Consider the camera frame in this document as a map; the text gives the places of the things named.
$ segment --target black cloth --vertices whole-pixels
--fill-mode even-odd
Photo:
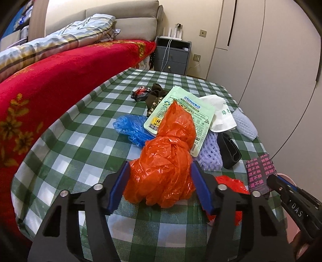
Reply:
[[[145,100],[145,103],[147,105],[147,111],[149,112],[151,110],[151,107],[157,98],[161,97],[163,99],[167,94],[168,94],[168,91],[163,90],[162,86],[160,86],[159,84],[153,84],[152,91],[148,94],[147,99]]]
[[[225,132],[218,133],[217,143],[226,169],[232,168],[242,158],[238,147]]]

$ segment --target door handle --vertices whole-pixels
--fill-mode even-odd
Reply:
[[[232,37],[232,28],[234,27],[234,22],[235,22],[236,7],[237,7],[237,0],[235,0],[234,15],[232,16],[232,27],[230,28],[230,34],[229,34],[227,46],[229,46],[230,38]]]

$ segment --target white cable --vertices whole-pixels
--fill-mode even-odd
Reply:
[[[167,60],[166,60],[166,64],[165,64],[165,65],[164,65],[164,67],[162,68],[162,66],[163,66],[163,62],[164,62],[164,58],[166,57],[166,51],[165,51],[165,52],[164,52],[163,59],[162,59],[161,72],[163,72],[163,70],[165,69],[165,67],[166,67],[166,65],[167,65],[167,63],[168,63],[168,61],[169,61],[170,44],[171,44],[171,42],[172,42],[172,40],[173,40],[173,38],[174,38],[174,36],[175,36],[175,34],[176,34],[176,30],[177,30],[177,28],[178,28],[178,25],[179,25],[179,24],[177,24],[177,25],[175,26],[175,32],[174,32],[174,34],[173,34],[173,37],[171,37],[170,41],[168,42],[168,45],[166,46],[166,50],[167,50],[167,48],[168,48],[168,46],[169,46],[169,50],[168,50],[168,58],[167,58]]]
[[[197,57],[197,59],[198,59],[199,63],[196,66],[190,67],[189,70],[200,65],[200,59],[199,59],[199,57]]]
[[[164,62],[164,58],[166,57],[166,51],[164,52],[164,56],[163,56],[163,59],[162,59],[162,65],[161,65],[161,69],[162,69],[162,67],[163,67],[163,62]]]
[[[163,72],[163,70],[165,69],[165,67],[166,67],[166,65],[167,65],[167,63],[168,63],[168,61],[169,61],[169,54],[170,54],[170,45],[169,45],[169,51],[168,51],[168,58],[166,59],[166,64],[164,65],[164,67],[163,67],[163,69],[161,70],[161,72]]]

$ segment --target wardrobe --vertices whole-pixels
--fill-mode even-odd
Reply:
[[[277,172],[321,199],[321,36],[299,2],[224,0],[207,81],[251,119]]]

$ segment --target wall outlet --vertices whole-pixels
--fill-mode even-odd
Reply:
[[[207,31],[205,31],[205,30],[200,30],[200,34],[199,34],[199,36],[206,37],[206,35],[207,35]]]
[[[194,61],[199,62],[200,60],[201,60],[201,55],[194,55]]]

